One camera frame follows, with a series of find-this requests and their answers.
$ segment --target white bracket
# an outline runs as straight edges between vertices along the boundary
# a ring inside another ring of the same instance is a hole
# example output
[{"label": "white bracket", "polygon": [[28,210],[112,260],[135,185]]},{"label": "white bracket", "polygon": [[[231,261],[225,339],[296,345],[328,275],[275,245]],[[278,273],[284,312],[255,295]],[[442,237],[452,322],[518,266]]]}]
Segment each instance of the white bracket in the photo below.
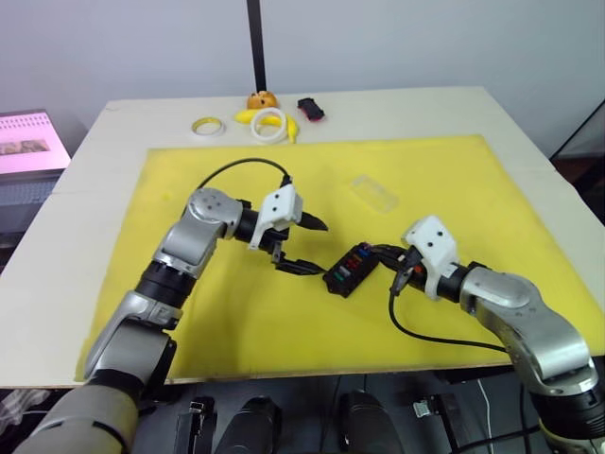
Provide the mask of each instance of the white bracket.
[{"label": "white bracket", "polygon": [[303,216],[302,209],[303,199],[296,193],[292,183],[268,194],[258,213],[248,249],[258,249],[266,230],[273,228],[282,231],[292,224],[299,223]]},{"label": "white bracket", "polygon": [[459,263],[456,241],[441,220],[434,215],[414,222],[402,237],[410,246],[415,246],[423,256],[426,268],[424,293],[432,300],[438,300],[437,285],[442,276],[450,277],[456,270],[452,263]]}]

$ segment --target floor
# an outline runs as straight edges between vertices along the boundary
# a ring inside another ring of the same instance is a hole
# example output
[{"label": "floor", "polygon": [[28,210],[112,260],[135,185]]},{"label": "floor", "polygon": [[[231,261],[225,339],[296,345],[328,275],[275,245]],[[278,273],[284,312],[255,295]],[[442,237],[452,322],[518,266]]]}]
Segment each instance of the floor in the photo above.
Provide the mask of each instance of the floor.
[{"label": "floor", "polygon": [[[491,402],[493,435],[519,430],[519,381],[513,373],[482,378]],[[172,453],[177,418],[187,412],[192,397],[212,396],[218,420],[214,438],[216,446],[225,427],[237,410],[251,397],[268,395],[283,410],[284,424],[280,453],[318,452],[321,419],[330,408],[337,378],[333,375],[302,378],[258,379],[203,383],[186,387],[177,402],[159,407],[141,418],[134,444],[134,454]],[[363,389],[363,375],[343,375],[338,393]],[[449,385],[430,372],[368,375],[367,391],[372,393],[390,414],[407,454],[441,454],[451,451],[439,416],[417,419],[411,407],[414,400],[432,393],[453,393],[468,430],[469,441],[487,437],[486,406],[476,380]],[[527,423],[533,426],[537,415],[526,400]],[[540,433],[531,435],[534,454],[550,453]],[[324,452],[338,452],[335,425],[331,422]],[[468,451],[487,453],[487,447]],[[523,453],[522,439],[494,446],[495,454]]]}]

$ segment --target tape roll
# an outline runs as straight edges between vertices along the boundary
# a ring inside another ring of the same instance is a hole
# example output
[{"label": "tape roll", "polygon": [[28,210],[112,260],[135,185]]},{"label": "tape roll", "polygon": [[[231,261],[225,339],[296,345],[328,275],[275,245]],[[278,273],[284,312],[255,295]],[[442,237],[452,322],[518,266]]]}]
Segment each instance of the tape roll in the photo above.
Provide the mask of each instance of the tape roll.
[{"label": "tape roll", "polygon": [[[203,125],[216,125],[216,127],[210,131],[200,131],[199,127]],[[193,122],[191,131],[201,137],[217,137],[225,131],[225,124],[213,116],[204,116]]]},{"label": "tape roll", "polygon": [[[277,130],[272,135],[261,135],[259,134],[257,127],[263,118],[268,116],[277,116],[281,120],[280,129]],[[252,133],[252,137],[261,144],[277,144],[278,142],[285,139],[286,135],[286,127],[287,127],[287,119],[285,118],[285,113],[280,111],[276,107],[267,107],[266,109],[261,109],[256,113],[250,122],[250,131]]]}]

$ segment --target pink screen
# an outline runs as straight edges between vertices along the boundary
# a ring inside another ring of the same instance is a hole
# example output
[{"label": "pink screen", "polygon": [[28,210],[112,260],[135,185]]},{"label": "pink screen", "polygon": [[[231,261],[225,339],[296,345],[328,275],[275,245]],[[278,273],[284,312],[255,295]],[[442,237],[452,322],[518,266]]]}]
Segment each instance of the pink screen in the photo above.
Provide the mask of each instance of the pink screen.
[{"label": "pink screen", "polygon": [[0,116],[0,175],[66,168],[69,161],[46,112]]}]

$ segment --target white wall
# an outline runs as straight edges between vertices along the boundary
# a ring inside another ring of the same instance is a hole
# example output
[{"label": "white wall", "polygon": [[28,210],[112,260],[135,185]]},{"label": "white wall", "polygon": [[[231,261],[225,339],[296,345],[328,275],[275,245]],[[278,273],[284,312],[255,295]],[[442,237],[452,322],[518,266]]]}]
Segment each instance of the white wall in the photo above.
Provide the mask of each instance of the white wall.
[{"label": "white wall", "polygon": [[550,155],[605,97],[604,5],[265,0],[268,86],[299,93],[483,85]]},{"label": "white wall", "polygon": [[110,99],[246,95],[246,3],[0,2],[0,112],[46,108],[70,151]]}]

